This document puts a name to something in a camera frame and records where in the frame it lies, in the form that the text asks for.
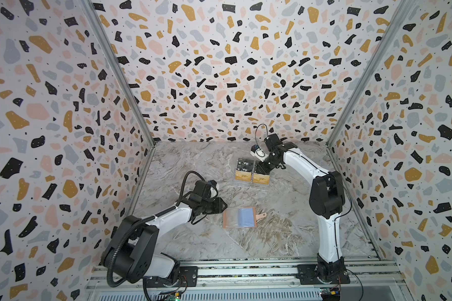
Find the gold card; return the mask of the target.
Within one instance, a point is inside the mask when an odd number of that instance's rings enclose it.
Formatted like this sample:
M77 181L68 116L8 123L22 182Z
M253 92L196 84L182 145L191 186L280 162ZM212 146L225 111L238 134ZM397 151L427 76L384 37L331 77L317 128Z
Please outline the gold card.
M270 175L255 172L252 177L252 182L254 184L269 185Z

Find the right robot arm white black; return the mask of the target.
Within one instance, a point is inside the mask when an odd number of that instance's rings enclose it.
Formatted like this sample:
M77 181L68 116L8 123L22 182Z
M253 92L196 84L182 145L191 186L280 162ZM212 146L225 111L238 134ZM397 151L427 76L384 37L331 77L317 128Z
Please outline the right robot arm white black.
M320 243L317 253L316 278L322 283L337 280L345 269L340 247L339 222L346 203L341 174L328 171L308 158L296 144L283 142L277 134L265 138L268 154L259 159L259 169L269 174L279 167L293 168L310 185L308 204L318 218Z

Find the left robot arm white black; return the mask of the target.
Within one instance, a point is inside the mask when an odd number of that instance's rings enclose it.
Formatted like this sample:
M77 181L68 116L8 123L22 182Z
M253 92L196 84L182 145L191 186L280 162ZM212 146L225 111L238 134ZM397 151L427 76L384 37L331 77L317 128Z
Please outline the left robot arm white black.
M147 218L124 218L100 260L107 268L108 286L136 283L143 278L161 278L174 285L180 276L180 262L155 252L158 239L180 225L197 224L226 209L217 182L199 180L192 191L180 196L178 204Z

